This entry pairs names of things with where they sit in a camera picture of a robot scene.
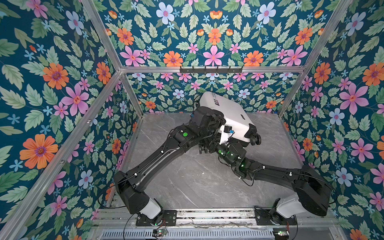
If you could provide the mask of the white hard-shell suitcase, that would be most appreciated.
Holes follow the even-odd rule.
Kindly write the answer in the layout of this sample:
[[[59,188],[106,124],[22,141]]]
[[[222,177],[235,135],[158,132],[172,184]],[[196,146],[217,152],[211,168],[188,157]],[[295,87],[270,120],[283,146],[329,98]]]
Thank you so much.
[[[199,106],[222,112],[226,120],[225,125],[232,126],[235,132],[230,139],[240,141],[243,147],[261,144],[262,139],[257,127],[240,104],[213,92],[205,92],[199,101]]]

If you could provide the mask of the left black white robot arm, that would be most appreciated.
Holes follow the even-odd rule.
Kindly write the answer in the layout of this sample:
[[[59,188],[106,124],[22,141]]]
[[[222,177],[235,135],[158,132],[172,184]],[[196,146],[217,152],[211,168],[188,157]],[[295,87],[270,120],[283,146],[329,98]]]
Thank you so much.
[[[157,221],[163,208],[145,193],[149,183],[189,149],[214,140],[225,123],[224,114],[220,111],[198,107],[189,122],[173,128],[165,142],[143,162],[127,172],[115,173],[116,192],[129,213]]]

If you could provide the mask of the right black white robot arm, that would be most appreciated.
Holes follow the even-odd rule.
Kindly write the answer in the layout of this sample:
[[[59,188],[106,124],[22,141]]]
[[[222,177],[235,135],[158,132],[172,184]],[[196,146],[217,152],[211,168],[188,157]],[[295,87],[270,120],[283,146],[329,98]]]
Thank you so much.
[[[320,217],[327,215],[333,187],[311,167],[287,169],[257,162],[246,157],[247,151],[239,141],[221,145],[215,141],[201,149],[217,153],[241,180],[264,181],[291,189],[304,211]]]

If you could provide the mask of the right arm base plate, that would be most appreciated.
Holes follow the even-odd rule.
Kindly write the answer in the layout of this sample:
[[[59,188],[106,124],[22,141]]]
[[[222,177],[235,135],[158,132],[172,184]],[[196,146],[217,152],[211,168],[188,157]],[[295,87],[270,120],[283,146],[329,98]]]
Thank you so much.
[[[295,216],[286,219],[272,209],[254,207],[254,212],[256,222],[259,226],[295,226],[298,223]]]

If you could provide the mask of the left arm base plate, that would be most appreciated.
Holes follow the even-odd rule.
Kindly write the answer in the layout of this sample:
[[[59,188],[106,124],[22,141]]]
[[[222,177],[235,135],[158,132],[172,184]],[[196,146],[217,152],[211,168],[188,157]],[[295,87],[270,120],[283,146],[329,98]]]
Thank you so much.
[[[160,226],[170,226],[173,227],[176,225],[177,221],[177,210],[162,210],[157,216],[153,219],[150,219],[148,216],[139,213],[136,226],[137,227],[160,227]]]

